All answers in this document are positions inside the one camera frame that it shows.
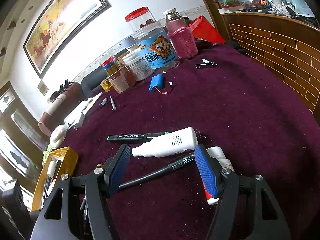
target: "red gift bag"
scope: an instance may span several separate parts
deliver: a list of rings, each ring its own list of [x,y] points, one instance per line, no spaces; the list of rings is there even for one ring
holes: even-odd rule
[[[204,39],[212,43],[226,43],[218,31],[204,16],[199,16],[189,24],[194,38]]]

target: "blue gripper pad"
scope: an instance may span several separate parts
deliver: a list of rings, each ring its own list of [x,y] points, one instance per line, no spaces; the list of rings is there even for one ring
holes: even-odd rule
[[[122,177],[130,160],[131,150],[126,144],[122,144],[105,172],[105,182],[109,188],[109,195],[118,192]]]
[[[149,91],[155,92],[156,90],[153,89],[154,87],[158,87],[159,89],[162,88],[162,74],[158,74],[158,75],[152,77]]]
[[[216,177],[213,174],[213,171],[210,168],[207,159],[205,158],[204,153],[199,145],[197,145],[195,148],[195,160],[207,192],[215,198],[218,194]]]

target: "cartoon hat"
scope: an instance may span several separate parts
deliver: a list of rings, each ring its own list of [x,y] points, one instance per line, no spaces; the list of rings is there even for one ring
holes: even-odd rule
[[[155,42],[152,44],[152,46],[155,46],[156,44],[158,44],[161,41],[168,41],[165,37],[163,37],[162,35],[158,36],[158,39],[155,40]]]

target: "blue label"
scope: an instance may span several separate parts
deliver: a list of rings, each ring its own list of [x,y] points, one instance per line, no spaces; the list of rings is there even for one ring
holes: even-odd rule
[[[142,41],[139,47],[144,58],[153,69],[166,66],[177,59],[177,54],[165,32]]]

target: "door glass panel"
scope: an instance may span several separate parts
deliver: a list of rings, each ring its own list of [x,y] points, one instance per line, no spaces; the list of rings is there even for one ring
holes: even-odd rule
[[[6,108],[12,103],[14,100],[14,95],[11,90],[8,89],[1,97],[0,97],[0,111],[3,113]]]
[[[21,175],[36,184],[41,168],[34,164],[9,138],[7,133],[0,130],[0,154]]]
[[[45,151],[47,149],[48,143],[44,141],[40,134],[32,128],[26,119],[24,119],[18,109],[11,115],[11,119],[35,146],[37,146],[41,151]]]
[[[0,190],[4,191],[6,190],[6,185],[8,182],[12,180],[12,177],[5,172],[5,170],[0,166]],[[29,191],[27,191],[24,187],[20,185],[22,196],[23,196],[23,202],[27,209],[31,211],[31,205],[32,205],[32,199],[33,194]]]

